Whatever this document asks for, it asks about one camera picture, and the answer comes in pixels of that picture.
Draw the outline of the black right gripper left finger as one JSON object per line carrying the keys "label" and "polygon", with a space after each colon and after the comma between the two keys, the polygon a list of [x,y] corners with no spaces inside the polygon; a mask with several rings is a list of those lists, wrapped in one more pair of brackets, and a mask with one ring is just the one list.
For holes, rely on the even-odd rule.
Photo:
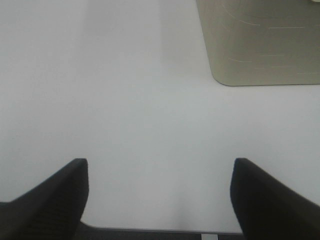
{"label": "black right gripper left finger", "polygon": [[71,240],[88,195],[88,161],[76,158],[33,189],[0,204],[0,238]]}

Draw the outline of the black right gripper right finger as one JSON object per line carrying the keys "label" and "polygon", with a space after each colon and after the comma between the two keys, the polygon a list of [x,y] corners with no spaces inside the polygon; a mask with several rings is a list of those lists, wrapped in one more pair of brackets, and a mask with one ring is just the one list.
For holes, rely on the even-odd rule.
{"label": "black right gripper right finger", "polygon": [[234,161],[231,204],[247,240],[318,240],[320,207],[246,158]]}

